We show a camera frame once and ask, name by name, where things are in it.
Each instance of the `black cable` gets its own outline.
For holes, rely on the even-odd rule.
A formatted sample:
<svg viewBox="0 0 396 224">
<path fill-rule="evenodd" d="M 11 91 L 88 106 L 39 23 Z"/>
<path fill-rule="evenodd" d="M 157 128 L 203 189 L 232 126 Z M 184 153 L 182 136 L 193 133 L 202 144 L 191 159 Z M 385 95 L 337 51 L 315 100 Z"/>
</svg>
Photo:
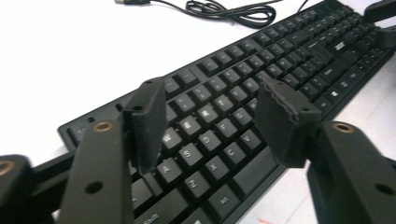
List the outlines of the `black cable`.
<svg viewBox="0 0 396 224">
<path fill-rule="evenodd" d="M 116 0 L 117 3 L 125 5 L 144 5 L 150 1 L 166 4 L 193 17 L 212 21 L 235 21 L 249 28 L 261 29 L 270 25 L 276 17 L 276 10 L 268 5 L 282 0 L 272 0 L 231 9 L 227 9 L 214 0 L 205 0 L 206 3 L 190 0 L 186 3 L 186 9 L 163 0 Z"/>
<path fill-rule="evenodd" d="M 301 11 L 301 9 L 303 9 L 303 7 L 305 6 L 305 4 L 308 2 L 308 0 L 305 0 L 303 2 L 303 4 L 300 6 L 300 8 L 297 10 L 297 13 L 299 13 Z"/>
</svg>

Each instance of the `desk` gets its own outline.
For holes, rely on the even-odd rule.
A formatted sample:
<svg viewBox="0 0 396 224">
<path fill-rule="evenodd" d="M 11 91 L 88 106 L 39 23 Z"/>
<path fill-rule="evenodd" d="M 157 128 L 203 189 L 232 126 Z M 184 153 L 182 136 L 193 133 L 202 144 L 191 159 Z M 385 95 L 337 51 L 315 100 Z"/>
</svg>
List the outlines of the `desk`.
<svg viewBox="0 0 396 224">
<path fill-rule="evenodd" d="M 172 0 L 183 7 L 185 0 Z M 238 7 L 257 0 L 221 1 Z M 274 4 L 279 21 L 303 0 Z M 310 0 L 306 7 L 318 2 Z M 360 14 L 374 1 L 341 1 Z M 0 154 L 34 166 L 66 152 L 57 128 L 151 77 L 250 35 L 255 30 L 204 21 L 172 8 L 124 7 L 111 0 L 0 2 Z M 389 26 L 396 20 L 379 23 Z M 396 57 L 336 118 L 361 127 L 396 159 Z M 304 170 L 287 171 L 242 223 L 316 222 Z"/>
</svg>

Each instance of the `black keyboard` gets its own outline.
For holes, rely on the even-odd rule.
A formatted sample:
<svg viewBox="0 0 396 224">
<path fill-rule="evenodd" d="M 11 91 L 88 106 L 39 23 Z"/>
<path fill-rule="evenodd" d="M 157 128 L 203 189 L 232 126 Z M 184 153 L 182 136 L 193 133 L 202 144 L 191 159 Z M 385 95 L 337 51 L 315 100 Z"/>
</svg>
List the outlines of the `black keyboard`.
<svg viewBox="0 0 396 224">
<path fill-rule="evenodd" d="M 130 167 L 136 223 L 235 223 L 285 171 L 253 122 L 260 80 L 282 80 L 333 119 L 394 53 L 375 46 L 376 29 L 324 1 L 166 75 L 157 170 Z M 133 94 L 61 126 L 67 148 Z"/>
</svg>

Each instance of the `spacebar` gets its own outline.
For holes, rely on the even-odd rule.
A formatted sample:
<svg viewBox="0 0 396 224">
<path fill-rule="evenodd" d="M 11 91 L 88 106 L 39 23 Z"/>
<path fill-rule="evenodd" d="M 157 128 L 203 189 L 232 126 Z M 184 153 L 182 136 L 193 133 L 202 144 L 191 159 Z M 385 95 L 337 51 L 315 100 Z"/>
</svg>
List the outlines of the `spacebar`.
<svg viewBox="0 0 396 224">
<path fill-rule="evenodd" d="M 186 200 L 178 189 L 169 192 L 165 197 L 155 203 L 149 210 L 140 216 L 134 223 L 171 223 L 175 222 L 187 208 Z"/>
<path fill-rule="evenodd" d="M 277 167 L 270 149 L 267 147 L 247 164 L 231 183 L 231 188 L 242 199 L 246 198 Z"/>
</svg>

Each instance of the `keyboard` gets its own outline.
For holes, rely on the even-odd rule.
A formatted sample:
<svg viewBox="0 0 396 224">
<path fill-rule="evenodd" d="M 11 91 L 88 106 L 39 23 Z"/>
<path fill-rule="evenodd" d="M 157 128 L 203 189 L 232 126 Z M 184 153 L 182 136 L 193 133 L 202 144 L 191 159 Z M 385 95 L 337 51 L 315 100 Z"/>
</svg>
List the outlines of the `keyboard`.
<svg viewBox="0 0 396 224">
<path fill-rule="evenodd" d="M 394 54 L 375 27 L 324 1 L 165 75 L 168 128 L 158 166 L 130 166 L 136 223 L 235 223 L 285 168 L 254 123 L 263 77 L 281 80 L 333 119 Z M 59 128 L 74 151 L 85 127 L 114 119 L 134 95 Z"/>
</svg>

